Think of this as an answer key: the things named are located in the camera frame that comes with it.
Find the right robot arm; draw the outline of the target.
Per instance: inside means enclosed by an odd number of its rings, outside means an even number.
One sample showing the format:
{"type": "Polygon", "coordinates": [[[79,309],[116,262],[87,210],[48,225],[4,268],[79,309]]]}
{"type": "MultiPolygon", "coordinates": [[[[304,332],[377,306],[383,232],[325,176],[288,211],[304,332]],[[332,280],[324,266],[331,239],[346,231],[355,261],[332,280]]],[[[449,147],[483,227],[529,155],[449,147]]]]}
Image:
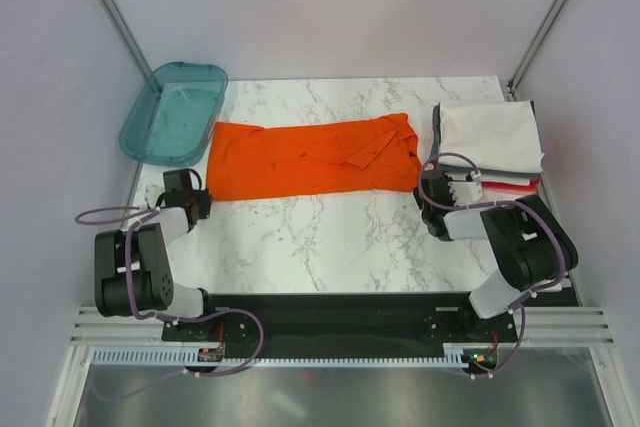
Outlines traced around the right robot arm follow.
{"type": "Polygon", "coordinates": [[[560,285],[579,262],[575,244],[538,195],[481,203],[481,194],[476,172],[457,181],[433,169],[419,174],[413,191],[433,237],[490,245],[497,270],[466,296],[457,318],[460,333],[473,341],[493,330],[495,317],[560,285]]]}

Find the orange t shirt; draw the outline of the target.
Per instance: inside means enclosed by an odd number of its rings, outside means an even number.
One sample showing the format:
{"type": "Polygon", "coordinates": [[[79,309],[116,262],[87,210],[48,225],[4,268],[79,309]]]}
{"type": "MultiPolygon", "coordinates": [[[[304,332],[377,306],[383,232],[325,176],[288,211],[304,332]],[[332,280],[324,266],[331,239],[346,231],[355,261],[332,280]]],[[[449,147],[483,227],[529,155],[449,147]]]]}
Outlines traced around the orange t shirt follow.
{"type": "Polygon", "coordinates": [[[220,122],[214,129],[206,186],[216,201],[410,192],[421,166],[418,136],[405,113],[272,128],[220,122]]]}

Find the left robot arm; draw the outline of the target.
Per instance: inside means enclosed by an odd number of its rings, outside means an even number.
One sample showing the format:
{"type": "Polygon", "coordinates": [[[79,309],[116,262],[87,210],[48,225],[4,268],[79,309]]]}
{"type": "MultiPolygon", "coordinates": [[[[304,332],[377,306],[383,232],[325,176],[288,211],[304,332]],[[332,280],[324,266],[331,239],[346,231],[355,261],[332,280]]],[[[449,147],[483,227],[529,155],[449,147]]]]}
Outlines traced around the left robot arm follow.
{"type": "Polygon", "coordinates": [[[153,207],[125,217],[130,226],[94,239],[94,299],[104,317],[185,320],[185,329],[208,340],[219,316],[205,307],[206,291],[175,282],[168,247],[209,218],[212,197],[194,169],[163,173],[164,191],[153,207]]]}

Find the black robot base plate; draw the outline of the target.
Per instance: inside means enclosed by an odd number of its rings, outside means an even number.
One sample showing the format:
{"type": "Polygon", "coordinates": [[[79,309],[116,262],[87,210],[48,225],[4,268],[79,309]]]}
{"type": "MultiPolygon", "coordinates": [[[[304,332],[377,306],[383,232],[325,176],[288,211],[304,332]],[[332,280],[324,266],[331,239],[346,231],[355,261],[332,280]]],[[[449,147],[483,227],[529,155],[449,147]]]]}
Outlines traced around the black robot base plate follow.
{"type": "Polygon", "coordinates": [[[165,326],[165,342],[223,342],[233,354],[436,354],[452,344],[511,343],[512,316],[470,323],[464,293],[210,294],[205,323],[165,326]]]}

